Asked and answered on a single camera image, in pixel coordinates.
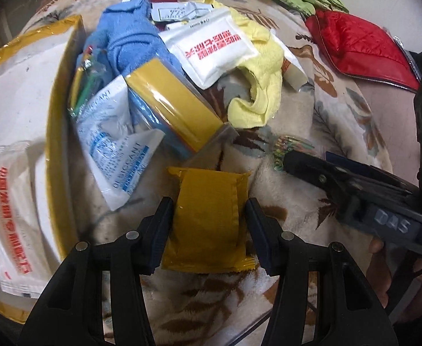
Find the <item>operator right hand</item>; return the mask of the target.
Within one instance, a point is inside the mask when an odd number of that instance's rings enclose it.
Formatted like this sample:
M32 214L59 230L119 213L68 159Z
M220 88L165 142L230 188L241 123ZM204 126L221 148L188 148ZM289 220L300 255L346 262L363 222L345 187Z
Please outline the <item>operator right hand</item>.
M378 238L371 240L368 250L372 253L372 257L367 268L366 277L385 308L389 301L387 291L392 283L392 276L386 263L386 255L382 251L383 248L384 243L381 240ZM421 286L406 308L401 311L396 320L397 323L412 321L422 315L422 275L417 277L417 281Z

